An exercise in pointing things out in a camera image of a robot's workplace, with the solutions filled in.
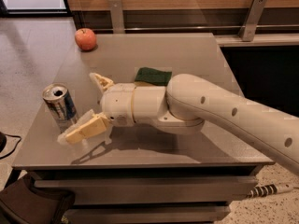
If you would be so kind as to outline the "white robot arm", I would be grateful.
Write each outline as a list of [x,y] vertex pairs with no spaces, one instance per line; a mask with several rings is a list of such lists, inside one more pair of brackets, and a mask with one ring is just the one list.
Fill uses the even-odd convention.
[[114,127],[150,125],[162,132],[194,134],[205,121],[222,127],[284,168],[299,172],[299,118],[253,102],[201,77],[179,74],[164,86],[143,79],[114,83],[96,73],[90,78],[102,94],[101,112],[90,110],[57,138],[76,144]]

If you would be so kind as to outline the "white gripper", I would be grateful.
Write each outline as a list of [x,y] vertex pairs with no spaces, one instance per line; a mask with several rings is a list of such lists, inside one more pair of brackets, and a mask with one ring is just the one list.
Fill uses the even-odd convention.
[[111,124],[116,127],[130,127],[135,124],[132,111],[135,85],[114,85],[110,78],[97,73],[90,73],[89,76],[92,83],[103,93],[100,101],[103,113],[95,113],[91,109],[82,115],[77,123],[58,136],[57,141],[61,145],[76,144],[96,135],[100,135],[101,141],[108,145],[111,143]]

